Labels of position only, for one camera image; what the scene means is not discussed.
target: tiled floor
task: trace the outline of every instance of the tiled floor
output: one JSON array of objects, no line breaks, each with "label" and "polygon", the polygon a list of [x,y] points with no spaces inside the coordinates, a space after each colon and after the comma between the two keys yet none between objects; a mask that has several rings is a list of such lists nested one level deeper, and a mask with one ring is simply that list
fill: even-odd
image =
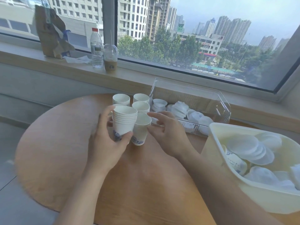
[{"label": "tiled floor", "polygon": [[14,155],[24,129],[0,122],[0,224],[50,225],[58,213],[36,203],[22,189]]}]

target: cream plastic bin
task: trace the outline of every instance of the cream plastic bin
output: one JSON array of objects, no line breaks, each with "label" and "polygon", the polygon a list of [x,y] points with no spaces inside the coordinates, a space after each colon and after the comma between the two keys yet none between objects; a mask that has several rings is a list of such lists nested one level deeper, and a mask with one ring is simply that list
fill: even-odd
[{"label": "cream plastic bin", "polygon": [[[289,214],[300,210],[300,191],[245,179],[231,167],[222,149],[221,145],[226,145],[226,140],[231,136],[256,135],[266,131],[222,123],[212,123],[209,128],[211,132],[204,145],[202,156],[220,167],[225,175],[231,177],[245,194],[267,212]],[[290,171],[291,166],[300,163],[300,145],[286,136],[280,134],[279,136],[282,139],[282,147],[275,153],[274,162],[263,167],[271,171]]]}]

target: stack of paper cups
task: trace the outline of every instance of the stack of paper cups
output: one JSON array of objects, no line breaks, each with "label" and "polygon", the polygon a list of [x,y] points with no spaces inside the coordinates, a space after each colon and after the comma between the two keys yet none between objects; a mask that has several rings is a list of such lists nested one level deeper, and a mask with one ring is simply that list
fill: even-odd
[{"label": "stack of paper cups", "polygon": [[137,113],[137,121],[133,127],[133,136],[131,141],[135,145],[143,145],[147,137],[147,126],[151,125],[151,117],[146,113]]},{"label": "stack of paper cups", "polygon": [[145,102],[145,103],[148,103],[149,102],[149,96],[148,95],[145,95],[145,94],[135,94],[133,96],[133,102],[136,102],[136,101],[142,101],[142,102]]},{"label": "stack of paper cups", "polygon": [[112,104],[122,104],[123,106],[129,106],[130,97],[125,94],[115,94],[112,97]]},{"label": "stack of paper cups", "polygon": [[137,110],[130,106],[116,106],[112,112],[114,140],[119,141],[127,132],[133,130],[137,120]]},{"label": "stack of paper cups", "polygon": [[137,109],[138,113],[148,113],[150,111],[150,105],[143,101],[134,102],[132,107]]}]

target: iced coffee cup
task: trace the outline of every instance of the iced coffee cup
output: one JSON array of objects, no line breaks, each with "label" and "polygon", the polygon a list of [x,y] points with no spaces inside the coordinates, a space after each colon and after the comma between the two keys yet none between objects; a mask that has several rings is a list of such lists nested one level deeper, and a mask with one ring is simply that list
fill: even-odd
[{"label": "iced coffee cup", "polygon": [[107,72],[115,71],[117,69],[118,53],[118,48],[115,45],[104,45],[104,67]]}]

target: wooden tabletop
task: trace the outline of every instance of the wooden tabletop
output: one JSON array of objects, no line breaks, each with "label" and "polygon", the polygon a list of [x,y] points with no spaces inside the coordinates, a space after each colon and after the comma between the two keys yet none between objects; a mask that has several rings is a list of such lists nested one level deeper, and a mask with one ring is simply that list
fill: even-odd
[{"label": "wooden tabletop", "polygon": [[[112,94],[73,99],[47,111],[26,130],[15,164],[18,180],[34,200],[58,212],[63,208],[84,169],[98,115],[111,104]],[[201,152],[206,138],[188,137]],[[275,217],[287,225],[300,221],[298,213]],[[109,172],[98,196],[95,223],[215,225],[189,174],[150,134],[142,146],[129,143]]]}]

